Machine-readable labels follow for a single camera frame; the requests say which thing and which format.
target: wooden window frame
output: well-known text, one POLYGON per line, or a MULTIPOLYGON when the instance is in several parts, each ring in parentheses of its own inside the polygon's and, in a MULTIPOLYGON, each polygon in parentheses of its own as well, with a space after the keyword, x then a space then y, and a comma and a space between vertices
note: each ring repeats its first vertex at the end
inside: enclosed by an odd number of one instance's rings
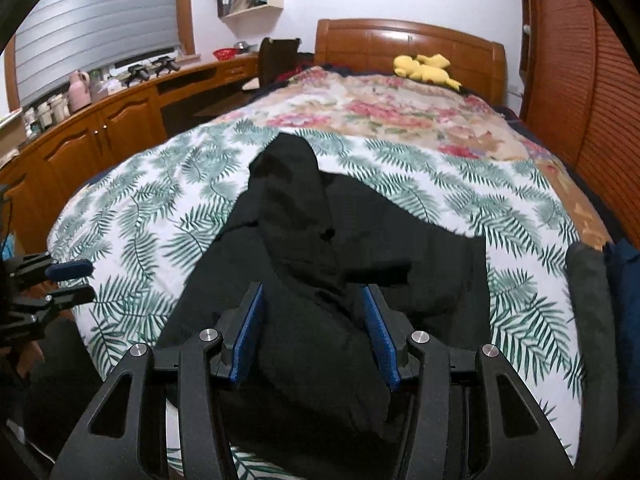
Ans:
MULTIPOLYGON (((193 41, 193 18, 191 15, 191 0, 175 0, 176 17, 178 21, 178 40, 182 51, 187 55, 196 53, 193 41)), ((15 76, 15 35, 4 50, 4 85, 9 110, 20 108, 18 96, 18 81, 15 76)))

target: window blind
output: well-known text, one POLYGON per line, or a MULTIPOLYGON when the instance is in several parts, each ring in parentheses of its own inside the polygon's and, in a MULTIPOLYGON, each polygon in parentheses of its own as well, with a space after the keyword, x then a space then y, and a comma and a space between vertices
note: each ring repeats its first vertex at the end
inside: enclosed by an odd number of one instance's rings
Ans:
POLYGON ((175 0, 40 0, 15 36, 21 105, 118 60, 179 45, 175 0))

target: wardrobe door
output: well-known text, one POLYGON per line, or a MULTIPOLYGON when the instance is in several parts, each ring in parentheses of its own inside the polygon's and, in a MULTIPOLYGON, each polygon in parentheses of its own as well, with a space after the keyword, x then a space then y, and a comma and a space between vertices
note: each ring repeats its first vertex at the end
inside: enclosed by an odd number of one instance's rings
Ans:
POLYGON ((522 45, 520 47, 520 77, 524 82, 524 95, 520 117, 527 120, 531 84, 536 63, 536 32, 538 27, 538 0, 522 0, 522 45))
POLYGON ((640 247, 640 75, 597 11, 596 36, 593 105, 576 170, 640 247))
POLYGON ((593 94, 596 36, 589 0, 537 0, 536 67, 526 122, 575 166, 593 94))

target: red basket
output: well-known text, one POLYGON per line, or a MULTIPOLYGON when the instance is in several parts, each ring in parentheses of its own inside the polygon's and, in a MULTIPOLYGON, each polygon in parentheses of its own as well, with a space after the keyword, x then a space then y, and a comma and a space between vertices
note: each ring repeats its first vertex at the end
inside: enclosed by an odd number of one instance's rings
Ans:
POLYGON ((216 56, 218 61, 226 61, 227 59, 235 58, 237 53, 238 51, 234 48, 220 48, 213 55, 216 56))

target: pink thermos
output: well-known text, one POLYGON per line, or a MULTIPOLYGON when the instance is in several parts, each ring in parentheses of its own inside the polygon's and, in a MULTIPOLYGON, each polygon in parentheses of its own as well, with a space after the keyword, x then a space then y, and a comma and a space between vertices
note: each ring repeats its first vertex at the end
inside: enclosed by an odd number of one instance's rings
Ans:
POLYGON ((87 72, 76 70, 69 75, 69 83, 69 107, 71 113, 74 113, 91 104, 89 75, 87 72))

